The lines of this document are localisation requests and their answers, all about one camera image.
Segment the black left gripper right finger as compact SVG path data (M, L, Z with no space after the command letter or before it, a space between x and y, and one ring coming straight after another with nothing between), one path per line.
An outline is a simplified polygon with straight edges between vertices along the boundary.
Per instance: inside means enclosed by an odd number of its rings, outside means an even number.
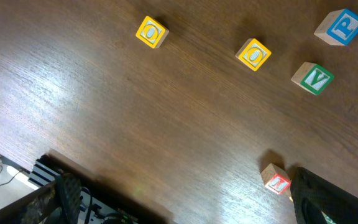
M358 223L358 198L304 167L297 168L290 191L298 223Z

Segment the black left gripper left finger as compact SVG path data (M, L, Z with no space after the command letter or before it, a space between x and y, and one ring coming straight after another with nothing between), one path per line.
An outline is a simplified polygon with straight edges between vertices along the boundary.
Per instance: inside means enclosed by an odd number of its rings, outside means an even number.
M58 175L32 193L0 209L0 223L77 223L81 182L72 174Z

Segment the red I letter block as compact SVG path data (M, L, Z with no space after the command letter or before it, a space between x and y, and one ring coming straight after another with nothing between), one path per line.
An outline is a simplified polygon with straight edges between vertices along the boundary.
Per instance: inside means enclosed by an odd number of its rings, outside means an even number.
M291 180L287 173L270 163L261 173L264 186L275 194L282 194L290 188Z

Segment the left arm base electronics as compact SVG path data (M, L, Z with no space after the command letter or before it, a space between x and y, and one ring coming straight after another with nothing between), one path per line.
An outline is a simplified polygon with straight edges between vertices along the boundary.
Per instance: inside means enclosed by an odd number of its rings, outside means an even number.
M170 219L58 157L44 154L27 170L10 159L34 190L0 209L0 223L170 223Z

